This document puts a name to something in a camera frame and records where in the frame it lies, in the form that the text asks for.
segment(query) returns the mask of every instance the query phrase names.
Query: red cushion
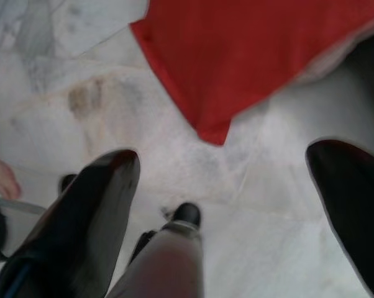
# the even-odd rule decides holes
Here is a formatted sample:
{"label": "red cushion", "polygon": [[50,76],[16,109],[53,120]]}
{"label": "red cushion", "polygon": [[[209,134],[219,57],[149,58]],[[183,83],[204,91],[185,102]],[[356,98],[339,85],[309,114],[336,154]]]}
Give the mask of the red cushion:
{"label": "red cushion", "polygon": [[198,135],[222,145],[237,113],[374,18],[374,0],[151,0],[132,30]]}

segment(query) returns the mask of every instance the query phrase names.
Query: red object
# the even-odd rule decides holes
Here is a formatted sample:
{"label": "red object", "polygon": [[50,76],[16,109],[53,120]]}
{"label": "red object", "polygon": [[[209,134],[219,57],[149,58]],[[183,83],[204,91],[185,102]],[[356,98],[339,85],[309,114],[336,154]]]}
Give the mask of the red object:
{"label": "red object", "polygon": [[132,30],[198,135],[230,121],[374,19],[374,0],[151,0]]}

